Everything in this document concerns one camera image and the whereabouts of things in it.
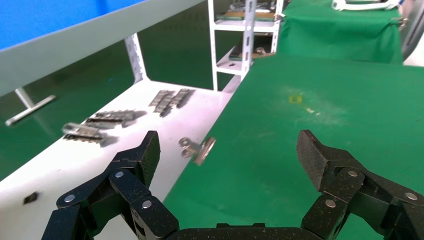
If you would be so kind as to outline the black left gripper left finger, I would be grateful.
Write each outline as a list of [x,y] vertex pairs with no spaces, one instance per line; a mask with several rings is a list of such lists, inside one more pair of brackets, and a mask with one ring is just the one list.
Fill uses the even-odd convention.
[[118,152],[102,173],[57,199],[42,238],[92,240],[121,216],[140,240],[168,239],[179,221],[149,189],[160,153],[154,130],[139,146]]

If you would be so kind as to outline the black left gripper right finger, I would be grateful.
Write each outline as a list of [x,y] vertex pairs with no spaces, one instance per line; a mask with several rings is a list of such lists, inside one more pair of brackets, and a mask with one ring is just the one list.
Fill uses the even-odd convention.
[[424,237],[424,197],[366,169],[348,151],[322,144],[301,130],[297,158],[320,193],[301,227],[322,240],[334,240],[350,215],[362,218],[385,240]]

